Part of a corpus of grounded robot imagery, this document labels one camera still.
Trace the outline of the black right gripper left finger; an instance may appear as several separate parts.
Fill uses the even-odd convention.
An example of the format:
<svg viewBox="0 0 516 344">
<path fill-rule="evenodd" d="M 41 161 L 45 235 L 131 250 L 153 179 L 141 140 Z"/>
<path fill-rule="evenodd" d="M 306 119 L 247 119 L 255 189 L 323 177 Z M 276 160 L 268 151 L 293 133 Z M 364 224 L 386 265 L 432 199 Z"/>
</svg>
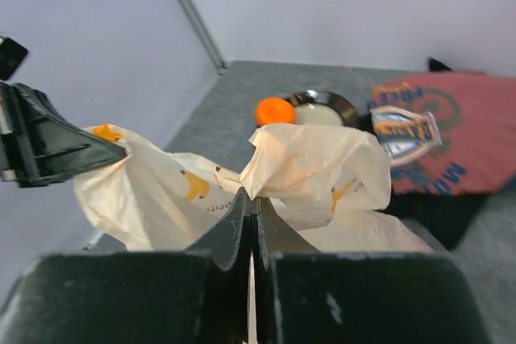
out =
<svg viewBox="0 0 516 344">
<path fill-rule="evenodd" d="M 4 343 L 241 343 L 248 339 L 251 202 L 183 251 L 47 255 L 1 311 Z"/>
</svg>

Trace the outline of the beige banana print plastic bag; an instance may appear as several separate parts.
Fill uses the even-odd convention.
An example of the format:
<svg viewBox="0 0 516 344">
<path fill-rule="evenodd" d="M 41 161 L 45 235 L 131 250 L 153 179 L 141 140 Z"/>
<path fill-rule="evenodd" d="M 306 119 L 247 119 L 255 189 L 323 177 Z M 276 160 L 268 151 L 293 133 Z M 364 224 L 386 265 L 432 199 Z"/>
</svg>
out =
<svg viewBox="0 0 516 344">
<path fill-rule="evenodd" d="M 130 251 L 187 247 L 227 212 L 238 189 L 268 198 L 320 251 L 429 251 L 385 213 L 391 159 L 364 131 L 263 126 L 250 139 L 255 151 L 242 172 L 200 155 L 162 151 L 118 126 L 108 131 L 127 156 L 76 176 L 73 186 L 89 222 Z"/>
</svg>

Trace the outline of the orange fruit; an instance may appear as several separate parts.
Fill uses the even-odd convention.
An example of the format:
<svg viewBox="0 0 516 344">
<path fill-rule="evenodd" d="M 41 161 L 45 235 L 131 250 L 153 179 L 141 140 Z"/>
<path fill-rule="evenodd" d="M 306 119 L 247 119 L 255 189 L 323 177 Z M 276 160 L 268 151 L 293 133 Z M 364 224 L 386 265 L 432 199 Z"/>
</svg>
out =
<svg viewBox="0 0 516 344">
<path fill-rule="evenodd" d="M 255 119 L 258 126 L 276 123 L 296 122 L 296 110 L 288 101 L 279 97 L 268 97 L 260 101 L 255 109 Z"/>
</svg>

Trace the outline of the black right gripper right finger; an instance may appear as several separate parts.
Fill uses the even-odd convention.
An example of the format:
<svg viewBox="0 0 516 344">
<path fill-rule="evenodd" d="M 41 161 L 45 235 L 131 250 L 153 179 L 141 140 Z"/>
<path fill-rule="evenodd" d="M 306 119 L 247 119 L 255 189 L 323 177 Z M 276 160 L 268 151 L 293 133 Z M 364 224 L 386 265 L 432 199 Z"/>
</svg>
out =
<svg viewBox="0 0 516 344">
<path fill-rule="evenodd" d="M 487 343 L 461 271 L 425 253 L 323 253 L 252 202 L 260 343 Z"/>
</svg>

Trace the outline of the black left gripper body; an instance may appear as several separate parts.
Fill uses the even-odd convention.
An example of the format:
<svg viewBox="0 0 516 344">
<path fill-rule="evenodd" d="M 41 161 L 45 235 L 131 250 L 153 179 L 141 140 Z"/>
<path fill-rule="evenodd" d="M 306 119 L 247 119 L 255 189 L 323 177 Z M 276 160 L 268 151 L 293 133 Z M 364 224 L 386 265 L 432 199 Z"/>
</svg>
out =
<svg viewBox="0 0 516 344">
<path fill-rule="evenodd" d="M 40 187 L 35 159 L 35 125 L 40 110 L 26 85 L 1 82 L 1 179 L 19 187 Z"/>
</svg>

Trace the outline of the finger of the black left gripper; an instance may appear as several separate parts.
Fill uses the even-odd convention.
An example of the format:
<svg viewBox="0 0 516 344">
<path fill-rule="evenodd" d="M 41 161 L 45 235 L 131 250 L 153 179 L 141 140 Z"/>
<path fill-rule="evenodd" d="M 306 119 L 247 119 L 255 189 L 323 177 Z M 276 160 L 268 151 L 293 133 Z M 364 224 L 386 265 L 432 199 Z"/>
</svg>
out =
<svg viewBox="0 0 516 344">
<path fill-rule="evenodd" d="M 48 96 L 25 84 L 14 85 L 15 138 L 22 166 L 20 187 L 63 183 L 123 160 L 123 147 L 84 131 L 63 118 Z"/>
</svg>

